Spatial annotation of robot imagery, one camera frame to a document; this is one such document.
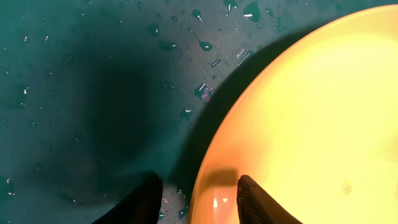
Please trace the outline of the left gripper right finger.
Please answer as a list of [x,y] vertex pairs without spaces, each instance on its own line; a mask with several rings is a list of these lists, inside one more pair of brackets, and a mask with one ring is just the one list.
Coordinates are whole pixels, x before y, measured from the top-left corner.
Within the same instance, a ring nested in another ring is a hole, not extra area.
[[238,180],[236,202],[240,224],[302,224],[248,175]]

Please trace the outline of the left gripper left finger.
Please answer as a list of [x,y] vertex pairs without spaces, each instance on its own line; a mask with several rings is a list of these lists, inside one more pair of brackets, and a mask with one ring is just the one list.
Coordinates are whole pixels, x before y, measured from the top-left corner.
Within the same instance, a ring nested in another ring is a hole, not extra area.
[[93,224],[157,224],[163,182],[155,172],[146,172],[141,182],[110,211]]

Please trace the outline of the yellow plate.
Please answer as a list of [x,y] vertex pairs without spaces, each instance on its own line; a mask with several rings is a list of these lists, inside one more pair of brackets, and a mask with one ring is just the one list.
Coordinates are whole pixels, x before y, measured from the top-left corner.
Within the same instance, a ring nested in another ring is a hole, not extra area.
[[250,176],[302,223],[397,222],[397,6],[355,12],[280,54],[203,158],[190,223],[239,223]]

